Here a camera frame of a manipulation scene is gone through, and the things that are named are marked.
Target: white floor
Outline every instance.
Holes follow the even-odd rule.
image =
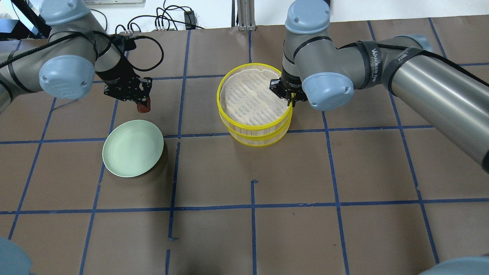
[[[40,7],[43,0],[31,0]],[[255,18],[257,25],[283,24],[287,9],[293,0],[255,0]],[[332,0],[332,22],[404,19],[424,17],[445,17],[461,15],[489,14],[489,0]],[[198,25],[204,28],[223,28],[231,26],[232,0],[167,0],[166,5],[176,4],[192,7],[198,17]],[[115,26],[127,25],[138,15],[156,15],[156,8],[162,7],[163,0],[146,0],[142,4],[96,4],[97,9],[107,16],[109,34]],[[0,1],[1,12],[15,17],[10,1]],[[175,20],[183,21],[182,11],[171,11]],[[102,26],[103,16],[94,12]],[[154,29],[154,18],[139,18],[134,21],[142,31]]]

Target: basket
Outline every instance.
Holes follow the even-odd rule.
[[[228,129],[229,133],[237,142],[252,147],[269,146],[278,142],[287,133],[290,126],[290,121],[292,119],[292,104],[287,107],[284,114],[277,120],[264,125],[246,125],[230,118],[222,106],[222,87],[226,80],[232,75],[246,69],[267,69],[277,73],[278,75],[281,74],[276,68],[261,63],[249,63],[234,68],[224,76],[217,90],[217,106],[219,109],[219,115],[221,116],[221,120]]]

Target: black power adapter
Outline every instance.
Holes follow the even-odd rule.
[[[195,13],[193,10],[191,11],[186,11],[183,14],[185,18],[185,29],[195,29],[195,26],[197,25],[196,18],[195,18]]]

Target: light blue joint cap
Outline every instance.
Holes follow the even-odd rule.
[[[61,55],[49,59],[39,71],[39,84],[57,98],[79,99],[90,92],[95,69],[87,59]]]
[[[82,0],[44,0],[39,11],[50,26],[68,23],[90,13]]]
[[[465,257],[437,264],[420,275],[487,275],[489,257]]]
[[[296,34],[313,34],[330,25],[331,10],[324,0],[296,0],[289,7],[285,28]]]
[[[32,261],[18,245],[0,237],[0,274],[29,275],[31,267]]]
[[[302,81],[302,90],[306,93],[309,104],[319,111],[343,106],[355,93],[353,82],[336,72],[320,72],[308,76]]]
[[[396,37],[399,37],[399,36],[405,36],[405,37],[409,37],[411,39],[414,39],[416,42],[418,42],[419,45],[421,45],[421,48],[423,48],[423,50],[433,52],[433,46],[431,45],[431,43],[428,41],[428,39],[424,35],[421,35],[421,34],[405,35],[404,34],[404,35],[398,35]]]

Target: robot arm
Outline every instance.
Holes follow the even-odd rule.
[[[270,89],[289,104],[328,111],[355,89],[383,84],[489,173],[489,85],[431,53],[421,35],[359,41],[336,49],[323,0],[297,0],[288,12],[280,79]]]
[[[140,113],[150,110],[151,78],[135,73],[123,49],[81,0],[44,1],[40,10],[52,26],[49,43],[0,54],[0,113],[24,93],[44,90],[58,98],[81,98],[90,91],[95,73],[106,84],[104,94],[134,101]]]

